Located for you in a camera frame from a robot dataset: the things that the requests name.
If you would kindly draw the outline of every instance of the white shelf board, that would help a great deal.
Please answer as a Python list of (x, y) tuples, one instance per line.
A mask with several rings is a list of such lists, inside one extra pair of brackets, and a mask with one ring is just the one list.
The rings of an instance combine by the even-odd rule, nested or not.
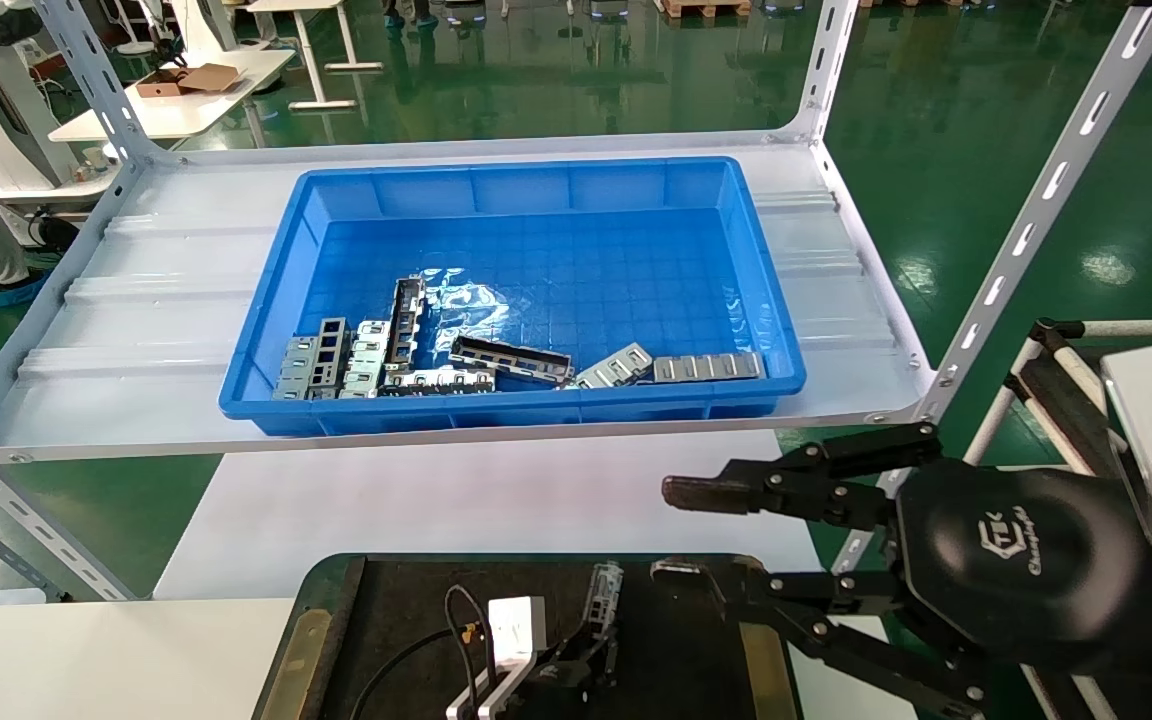
[[(219, 151), (159, 164), (119, 199), (86, 267), (69, 273), (54, 318), (36, 320), (33, 311), (26, 318), (50, 326), (33, 350), (18, 355), (15, 373), (0, 372), (0, 462), (14, 454), (179, 455), (781, 429), (856, 424), (873, 414), (904, 419), (902, 411), (927, 391), (931, 364), (841, 177), (819, 169), (828, 156), (780, 137), (687, 132)], [(270, 438), (220, 414), (234, 341), (302, 173), (651, 156), (730, 156), (745, 173), (808, 370), (805, 389), (768, 418)], [(65, 282), (58, 274), (55, 282)]]

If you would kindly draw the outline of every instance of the shelf frame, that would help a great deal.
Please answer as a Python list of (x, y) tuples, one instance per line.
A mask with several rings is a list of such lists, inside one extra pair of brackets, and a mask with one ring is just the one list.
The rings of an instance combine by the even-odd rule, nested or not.
[[(35, 348), (40, 347), (52, 323), (56, 319), (67, 301), (70, 285), (82, 275), (83, 268), (92, 260), (104, 240), (106, 228), (116, 223), (120, 213), (132, 197), (141, 196), (141, 189), (151, 176), (169, 176), (173, 172), (194, 172), (214, 167), (220, 162), (259, 164), (275, 161), (280, 158), (298, 161), (308, 160), (331, 164), (342, 158), (355, 158), (369, 164), (396, 164), (393, 158), (404, 158), (401, 162), (420, 164), (422, 158), (447, 158), (447, 156), (479, 156), (484, 159), (515, 159), (516, 154), (536, 152), (554, 156), (652, 156), (703, 147), (710, 152), (730, 150), (749, 150), (765, 146), (771, 150), (781, 147), (805, 149), (814, 164), (824, 188), (838, 204), (838, 220), (846, 227), (847, 236), (852, 242), (861, 266), (867, 273), (878, 300), (888, 310), (887, 320), (896, 346), (909, 355), (902, 359), (908, 364), (911, 387), (916, 396), (908, 406), (879, 409), (872, 414), (838, 414), (814, 416), (814, 418), (776, 418), (763, 420), (704, 420), (703, 423), (659, 423), (628, 427), (621, 424), (611, 425), (576, 425), (545, 430), (545, 432), (526, 435), (516, 429), (467, 429), (452, 430), (444, 435), (420, 437), (420, 433), (386, 435), (381, 444), (408, 442), (475, 442), (484, 439), (517, 439), (518, 437), (579, 437), (582, 434), (621, 434), (632, 432), (676, 432), (676, 430), (719, 430), (742, 427), (788, 427), (795, 424), (854, 424), (856, 420), (869, 424), (904, 423), (904, 420), (938, 420), (945, 414), (948, 402), (954, 397), (964, 374), (972, 366), (980, 347), (992, 331), (996, 318), (1005, 309), (1011, 291), (1018, 286), (1020, 278), (1033, 259), (1041, 245), (1047, 228), (1055, 219), (1066, 197), (1078, 181), (1087, 160), (1091, 159), (1102, 134), (1114, 119), (1121, 103), (1132, 88), (1135, 79), (1149, 55), (1152, 54), (1152, 6), (1138, 5), (1128, 9), (1123, 23), (1111, 40), (1101, 63), (1087, 83), (1078, 105), (1075, 106), (1069, 123), (1061, 132), (1052, 157), (1044, 165), (1034, 190), (1030, 192), (1021, 209), (1018, 219), (1005, 237), (1005, 244), (995, 263), (991, 266), (986, 281), (970, 305), (963, 323), (960, 325), (950, 350), (941, 361), (939, 369), (933, 369), (932, 361), (922, 350), (920, 341), (910, 324), (909, 316), (901, 305), (895, 287), (882, 268), (882, 259), (861, 221), (855, 200), (847, 191), (844, 180), (838, 172), (838, 165), (824, 146), (824, 134), (828, 127), (829, 111), (838, 91), (838, 78), (846, 60), (846, 46), (849, 40), (859, 0), (824, 0), (823, 12), (814, 33), (812, 55), (809, 56), (809, 68), (804, 81), (803, 96), (799, 100), (799, 113), (786, 127), (767, 132), (691, 132), (691, 135), (658, 136), (614, 136), (591, 138), (540, 138), (539, 141), (477, 141), (465, 143), (422, 143), (407, 145), (401, 150), (388, 146), (370, 147), (323, 147), (296, 150), (257, 150), (223, 152), (173, 152), (158, 147), (147, 141), (141, 122), (128, 105), (122, 86), (115, 82), (116, 74), (109, 67), (109, 59), (104, 54), (100, 43), (96, 39), (91, 23), (83, 14), (81, 6), (59, 0), (38, 0), (38, 12), (46, 28), (63, 51), (74, 77), (78, 79), (83, 94), (91, 101), (98, 118), (105, 123), (109, 141), (123, 158), (122, 169), (111, 181), (111, 190), (105, 194), (93, 213), (84, 225), (78, 241), (73, 250), (54, 270), (44, 291), (31, 305), (26, 316), (0, 351), (0, 414), (3, 402), (9, 400), (18, 372), (26, 364)], [(1084, 128), (1085, 120), (1096, 109), (1096, 122), (1091, 128)], [(28, 448), (0, 445), (0, 464), (3, 462), (29, 462), (33, 460), (51, 460), (61, 457), (108, 457), (127, 455), (168, 455), (191, 454), (200, 450), (280, 450), (291, 447), (342, 447), (376, 445), (374, 438), (365, 435), (347, 438), (251, 438), (240, 439), (228, 444), (174, 442), (152, 447), (93, 446), (79, 447), (77, 450), (44, 452), (36, 448), (33, 454)], [(882, 487), (895, 492), (901, 480), (902, 471), (887, 473), (882, 477)], [(29, 500), (14, 484), (3, 469), (0, 469), (0, 506), (16, 520), (29, 533), (33, 535), (52, 555), (63, 562), (77, 575), (81, 582), (89, 584), (100, 597), (109, 600), (131, 598), (123, 583), (120, 583), (104, 564), (94, 559), (88, 548), (73, 539), (54, 521), (47, 518), (44, 511), (37, 509), (36, 502)], [(861, 552), (867, 546), (867, 536), (854, 535), (844, 545), (835, 562), (835, 570), (851, 568)]]

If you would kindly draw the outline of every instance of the black cable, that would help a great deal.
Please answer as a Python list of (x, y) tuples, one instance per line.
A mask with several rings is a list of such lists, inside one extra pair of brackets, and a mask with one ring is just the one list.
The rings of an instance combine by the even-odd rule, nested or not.
[(457, 635), (464, 632), (465, 630), (472, 630), (472, 628), (473, 626), (462, 626), (460, 629), (444, 628), (442, 630), (438, 630), (438, 632), (425, 635), (424, 638), (414, 642), (410, 646), (403, 647), (403, 650), (397, 652), (397, 655), (391, 657), (385, 665), (380, 666), (380, 670), (376, 670), (376, 675), (372, 675), (371, 680), (367, 680), (367, 683), (362, 688), (362, 694), (358, 694), (358, 699), (353, 704), (353, 711), (349, 711), (349, 720), (361, 719), (362, 706), (366, 705), (367, 698), (371, 697), (371, 694), (373, 694), (378, 687), (380, 687), (380, 680), (385, 680), (385, 676), (389, 675), (391, 670), (393, 670), (394, 667), (397, 667), (399, 662), (402, 662), (411, 655), (412, 652), (427, 646), (430, 643), (453, 637), (456, 637), (457, 644), (463, 647), (465, 643), (460, 642)]
[[(483, 628), (483, 644), (486, 653), (486, 674), (488, 674), (490, 694), (494, 691), (498, 684), (495, 676), (495, 643), (492, 639), (492, 626), (488, 624), (488, 616), (483, 611), (479, 598), (473, 597), (473, 593), (467, 591), (463, 585), (456, 584), (447, 588), (447, 594), (444, 594), (444, 619), (447, 620), (448, 629), (456, 629), (456, 620), (452, 619), (452, 597), (456, 593), (461, 593), (470, 602), (475, 615), (477, 615), (477, 620), (479, 620), (479, 626)], [(457, 649), (461, 651), (461, 662), (465, 666), (467, 684), (468, 689), (470, 689), (470, 715), (476, 717), (477, 711), (479, 711), (479, 689), (477, 689), (473, 677), (473, 662), (470, 661), (470, 651), (467, 650), (465, 643), (458, 644)]]

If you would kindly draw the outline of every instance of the gripper logo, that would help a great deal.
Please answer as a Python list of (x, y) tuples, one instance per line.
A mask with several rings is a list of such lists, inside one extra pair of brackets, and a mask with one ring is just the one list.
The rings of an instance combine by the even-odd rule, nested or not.
[(1020, 523), (1007, 523), (1001, 511), (986, 511), (980, 520), (980, 547), (995, 553), (1003, 560), (1025, 550), (1025, 536), (1020, 532)]
[(1043, 575), (1043, 553), (1038, 551), (1034, 521), (1020, 505), (1014, 506), (1011, 511), (1015, 514), (1015, 520), (1005, 520), (1001, 511), (984, 514), (985, 520), (977, 523), (980, 529), (980, 547), (1003, 560), (1010, 560), (1028, 550), (1029, 562), (1025, 568), (1030, 575), (1038, 577)]

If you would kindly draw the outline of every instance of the pallet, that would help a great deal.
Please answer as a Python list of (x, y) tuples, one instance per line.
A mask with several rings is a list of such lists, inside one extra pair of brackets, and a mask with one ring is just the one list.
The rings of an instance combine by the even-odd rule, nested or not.
[(660, 0), (660, 9), (672, 18), (681, 18), (687, 8), (700, 9), (705, 18), (714, 17), (718, 8), (732, 8), (737, 15), (748, 15), (750, 6), (750, 0)]

